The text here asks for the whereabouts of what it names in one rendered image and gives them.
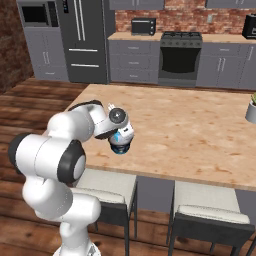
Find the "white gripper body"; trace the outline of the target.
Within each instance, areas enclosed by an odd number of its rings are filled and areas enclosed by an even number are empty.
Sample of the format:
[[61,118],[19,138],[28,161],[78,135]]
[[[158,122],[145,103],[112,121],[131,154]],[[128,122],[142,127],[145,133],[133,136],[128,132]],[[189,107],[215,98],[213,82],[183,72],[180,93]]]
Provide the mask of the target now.
[[116,133],[113,137],[113,145],[117,148],[122,148],[127,146],[132,139],[132,136],[123,137],[120,133]]

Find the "white blue yogurt container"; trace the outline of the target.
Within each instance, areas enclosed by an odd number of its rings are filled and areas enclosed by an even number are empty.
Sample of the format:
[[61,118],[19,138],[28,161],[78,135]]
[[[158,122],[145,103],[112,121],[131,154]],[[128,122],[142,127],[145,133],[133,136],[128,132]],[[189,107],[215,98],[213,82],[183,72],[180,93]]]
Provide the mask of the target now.
[[109,143],[110,143],[110,146],[111,146],[111,149],[112,149],[116,154],[125,154],[125,153],[129,150],[129,148],[130,148],[130,143],[129,143],[127,146],[122,147],[122,148],[117,148],[117,147],[115,147],[115,146],[113,145],[113,137],[114,137],[115,134],[113,134],[113,135],[108,139],[108,141],[109,141]]

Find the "grey stool with pale cushion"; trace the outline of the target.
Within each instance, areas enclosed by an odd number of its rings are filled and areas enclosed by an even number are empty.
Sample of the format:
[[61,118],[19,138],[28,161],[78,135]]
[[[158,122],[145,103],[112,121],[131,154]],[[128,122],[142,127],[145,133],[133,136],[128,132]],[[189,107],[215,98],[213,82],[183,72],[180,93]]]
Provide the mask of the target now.
[[233,188],[175,181],[166,244],[172,256],[176,237],[232,247],[230,256],[240,250],[255,227],[242,214]]
[[137,176],[86,168],[74,187],[100,200],[99,222],[124,228],[125,256],[129,256],[131,213],[134,213],[134,238],[137,238]]

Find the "grey cupboard run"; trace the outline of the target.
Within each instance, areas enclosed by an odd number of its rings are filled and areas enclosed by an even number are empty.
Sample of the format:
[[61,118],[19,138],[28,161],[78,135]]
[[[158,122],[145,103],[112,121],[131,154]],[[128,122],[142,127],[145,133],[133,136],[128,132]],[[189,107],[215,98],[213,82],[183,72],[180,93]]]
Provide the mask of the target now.
[[110,40],[109,54],[113,82],[158,83],[159,41]]
[[256,44],[213,43],[202,45],[196,86],[249,89],[256,70]]
[[25,28],[34,75],[38,80],[67,81],[68,73],[59,28]]

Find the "dark grey oven with hob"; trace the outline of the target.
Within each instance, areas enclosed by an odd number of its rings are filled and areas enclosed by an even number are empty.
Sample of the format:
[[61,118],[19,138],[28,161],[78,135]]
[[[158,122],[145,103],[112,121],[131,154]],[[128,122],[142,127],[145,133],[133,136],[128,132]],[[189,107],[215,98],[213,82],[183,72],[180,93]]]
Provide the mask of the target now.
[[194,87],[202,42],[200,32],[165,31],[160,40],[158,83]]

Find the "dark grey fridge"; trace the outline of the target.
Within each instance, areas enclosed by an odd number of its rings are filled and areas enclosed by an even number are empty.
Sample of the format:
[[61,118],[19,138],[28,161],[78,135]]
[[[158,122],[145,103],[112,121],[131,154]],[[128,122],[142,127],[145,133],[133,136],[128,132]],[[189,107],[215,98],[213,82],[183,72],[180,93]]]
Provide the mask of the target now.
[[109,0],[56,0],[71,82],[110,82],[108,37],[115,32]]

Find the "black toaster oven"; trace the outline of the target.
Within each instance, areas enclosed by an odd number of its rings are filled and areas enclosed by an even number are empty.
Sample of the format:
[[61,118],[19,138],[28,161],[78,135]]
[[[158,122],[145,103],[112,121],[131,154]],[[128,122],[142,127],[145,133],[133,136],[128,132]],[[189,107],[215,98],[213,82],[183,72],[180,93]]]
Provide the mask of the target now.
[[133,18],[131,20],[131,28],[133,35],[150,35],[156,32],[155,18]]

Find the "green plant in grey pot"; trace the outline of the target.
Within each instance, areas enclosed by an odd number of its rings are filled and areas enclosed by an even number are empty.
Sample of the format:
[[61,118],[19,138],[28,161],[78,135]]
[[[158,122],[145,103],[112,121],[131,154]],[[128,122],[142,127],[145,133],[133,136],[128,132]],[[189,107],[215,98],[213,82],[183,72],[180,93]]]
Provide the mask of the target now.
[[247,108],[245,119],[248,122],[256,124],[256,92],[251,95],[251,100]]

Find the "grey built-in microwave oven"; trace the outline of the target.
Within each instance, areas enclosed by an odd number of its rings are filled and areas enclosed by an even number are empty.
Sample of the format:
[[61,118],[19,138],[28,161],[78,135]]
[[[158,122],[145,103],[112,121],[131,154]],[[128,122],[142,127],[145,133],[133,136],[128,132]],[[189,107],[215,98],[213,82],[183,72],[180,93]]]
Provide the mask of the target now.
[[16,0],[24,27],[58,27],[56,2],[52,0]]

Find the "black coffee machine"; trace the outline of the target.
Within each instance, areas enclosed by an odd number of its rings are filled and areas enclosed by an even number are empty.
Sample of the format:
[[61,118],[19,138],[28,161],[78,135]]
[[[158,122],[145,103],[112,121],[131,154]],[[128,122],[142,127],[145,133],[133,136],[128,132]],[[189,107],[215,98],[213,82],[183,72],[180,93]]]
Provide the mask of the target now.
[[256,14],[246,16],[242,35],[246,39],[256,39]]

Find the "grey wall cupboards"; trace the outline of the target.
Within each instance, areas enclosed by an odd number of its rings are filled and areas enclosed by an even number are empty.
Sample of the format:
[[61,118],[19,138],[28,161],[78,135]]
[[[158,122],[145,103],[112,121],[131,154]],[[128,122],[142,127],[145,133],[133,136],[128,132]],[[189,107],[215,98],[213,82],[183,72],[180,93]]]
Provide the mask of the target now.
[[256,8],[256,0],[206,0],[206,8]]
[[109,0],[111,10],[163,10],[165,0]]

